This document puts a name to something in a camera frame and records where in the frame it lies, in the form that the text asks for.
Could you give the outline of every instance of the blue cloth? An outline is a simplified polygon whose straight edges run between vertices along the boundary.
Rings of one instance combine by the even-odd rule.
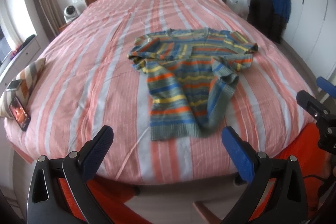
[[[272,0],[274,13],[282,16],[286,19],[286,22],[289,21],[289,16],[291,14],[291,0]]]

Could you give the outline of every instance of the white plastic bag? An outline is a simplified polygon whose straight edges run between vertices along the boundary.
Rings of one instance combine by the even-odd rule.
[[[250,12],[247,0],[227,0],[226,4],[230,9],[241,18],[247,20],[247,16]]]

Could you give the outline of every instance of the bed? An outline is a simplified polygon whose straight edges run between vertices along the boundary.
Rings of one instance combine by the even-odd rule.
[[[107,124],[114,143],[98,174],[131,184],[167,184],[236,171],[221,144],[232,126],[270,157],[286,149],[312,118],[296,103],[311,90],[277,47],[221,0],[85,0],[88,8],[43,52],[46,68],[29,100],[22,132],[5,121],[8,139],[27,160],[64,157]],[[146,76],[127,53],[135,38],[172,29],[237,30],[256,42],[253,64],[218,129],[208,138],[151,141]]]

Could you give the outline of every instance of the black cable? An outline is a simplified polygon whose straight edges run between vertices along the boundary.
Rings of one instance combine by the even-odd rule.
[[[317,176],[317,175],[307,175],[307,176],[303,177],[303,179],[307,179],[307,178],[316,178],[316,179],[321,180],[321,181],[323,181],[323,182],[326,182],[326,181],[327,181],[326,179],[324,179],[324,178],[322,178],[322,177],[319,177],[319,176]]]

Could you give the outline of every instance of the blue gripper pad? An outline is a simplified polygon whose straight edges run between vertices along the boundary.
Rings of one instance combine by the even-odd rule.
[[[222,143],[235,164],[241,178],[251,183],[257,165],[256,152],[248,142],[244,142],[232,127],[222,131]]]
[[[334,86],[332,83],[325,80],[321,76],[317,78],[316,84],[319,88],[321,88],[326,93],[328,93],[330,95],[330,97],[336,99],[336,86]]]
[[[103,126],[93,140],[86,142],[79,151],[79,154],[82,156],[80,163],[84,182],[94,178],[113,143],[113,136],[112,128]]]

